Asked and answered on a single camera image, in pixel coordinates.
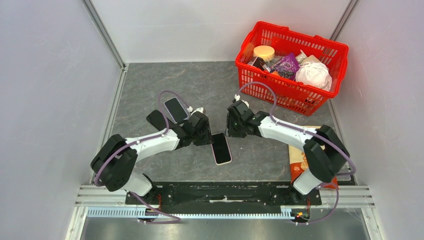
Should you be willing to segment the black phone case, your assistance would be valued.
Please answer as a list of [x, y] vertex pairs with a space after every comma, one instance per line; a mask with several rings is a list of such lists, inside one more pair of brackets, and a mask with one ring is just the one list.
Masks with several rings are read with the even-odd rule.
[[158, 131], [166, 129], [166, 121], [162, 113], [155, 109], [147, 117], [146, 120]]

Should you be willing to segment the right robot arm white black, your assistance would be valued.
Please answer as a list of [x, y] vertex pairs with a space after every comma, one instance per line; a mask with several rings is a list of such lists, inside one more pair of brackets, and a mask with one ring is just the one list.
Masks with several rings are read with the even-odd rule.
[[277, 119], [268, 112], [254, 113], [242, 100], [234, 100], [227, 111], [229, 137], [272, 139], [304, 153], [308, 169], [294, 179], [288, 191], [289, 200], [296, 205], [305, 202], [322, 183], [330, 183], [350, 159], [347, 148], [327, 125], [305, 127]]

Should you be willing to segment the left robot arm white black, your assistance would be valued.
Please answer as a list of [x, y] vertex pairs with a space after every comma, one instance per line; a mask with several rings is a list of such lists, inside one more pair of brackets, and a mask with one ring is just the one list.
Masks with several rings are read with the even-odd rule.
[[152, 204], [157, 198], [157, 191], [153, 181], [145, 174], [134, 172], [136, 163], [191, 144], [210, 145], [212, 134], [209, 118], [202, 107], [192, 111], [181, 124], [165, 118], [159, 110], [152, 111], [146, 119], [158, 132], [133, 138], [112, 135], [94, 157], [90, 167], [95, 173], [95, 186], [106, 187], [110, 192], [133, 192], [144, 204]]

